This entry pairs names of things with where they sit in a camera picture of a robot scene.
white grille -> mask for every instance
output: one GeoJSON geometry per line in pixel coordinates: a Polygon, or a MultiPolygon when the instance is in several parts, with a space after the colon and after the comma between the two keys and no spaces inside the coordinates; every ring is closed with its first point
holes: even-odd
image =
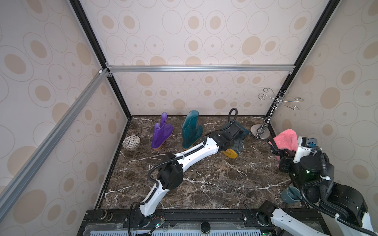
{"type": "MultiPolygon", "coordinates": [[[[146,233],[145,230],[133,231],[135,234],[146,233]]],[[[127,230],[91,231],[90,236],[128,236],[127,230]]],[[[169,230],[154,231],[152,236],[262,236],[260,230],[211,230],[208,234],[202,234],[199,230],[169,230]]]]}

wallpaper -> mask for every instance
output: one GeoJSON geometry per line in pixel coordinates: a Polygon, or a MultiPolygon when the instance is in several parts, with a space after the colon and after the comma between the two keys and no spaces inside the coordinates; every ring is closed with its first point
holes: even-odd
{"type": "Polygon", "coordinates": [[[378,1],[343,1],[290,89],[300,111],[281,107],[272,125],[314,137],[335,181],[360,191],[378,230],[378,1]]]}
{"type": "Polygon", "coordinates": [[[81,0],[111,65],[293,63],[328,0],[81,0]]]}
{"type": "Polygon", "coordinates": [[[0,192],[100,66],[63,0],[0,7],[0,192]]]}
{"type": "Polygon", "coordinates": [[[227,115],[236,107],[239,115],[265,115],[288,71],[247,72],[152,72],[114,73],[132,115],[227,115]]]}
{"type": "Polygon", "coordinates": [[[104,79],[0,223],[0,236],[76,235],[97,201],[125,126],[104,79]]]}

metal bracket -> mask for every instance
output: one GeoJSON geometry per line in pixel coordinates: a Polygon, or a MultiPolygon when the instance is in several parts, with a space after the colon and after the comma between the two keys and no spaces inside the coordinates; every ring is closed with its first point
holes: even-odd
{"type": "Polygon", "coordinates": [[[106,66],[107,68],[112,68],[112,67],[113,67],[113,65],[109,64],[109,62],[105,62],[105,66],[106,66]]]}

brown marble surface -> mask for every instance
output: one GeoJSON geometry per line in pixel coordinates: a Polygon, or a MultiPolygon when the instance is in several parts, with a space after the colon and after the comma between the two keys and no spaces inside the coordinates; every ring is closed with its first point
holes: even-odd
{"type": "MultiPolygon", "coordinates": [[[[160,121],[160,117],[133,118],[127,135],[139,136],[141,144],[135,151],[122,148],[102,208],[128,209],[131,202],[140,202],[145,198],[153,186],[147,180],[148,170],[161,161],[162,154],[183,151],[181,126],[184,119],[183,116],[168,117],[167,123],[174,127],[173,134],[158,151],[154,151],[150,146],[153,126],[160,121]]],[[[204,133],[222,127],[226,121],[226,116],[198,118],[204,133]]],[[[253,124],[262,123],[258,117],[239,116],[237,121],[247,129],[253,124]]],[[[276,157],[271,155],[269,145],[248,135],[244,150],[236,159],[220,152],[191,166],[184,173],[182,184],[163,198],[158,209],[244,208],[244,204],[258,208],[265,200],[285,207],[280,194],[290,179],[288,174],[279,172],[276,164],[276,157]]],[[[289,207],[298,208],[300,204],[289,207]]]]}

pink cloth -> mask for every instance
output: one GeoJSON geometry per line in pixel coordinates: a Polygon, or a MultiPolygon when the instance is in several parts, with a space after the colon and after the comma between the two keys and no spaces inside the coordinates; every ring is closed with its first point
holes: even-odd
{"type": "Polygon", "coordinates": [[[290,151],[297,151],[298,149],[298,138],[297,134],[292,129],[287,129],[285,131],[282,131],[279,135],[273,138],[275,141],[278,149],[284,150],[288,149],[290,151]]]}

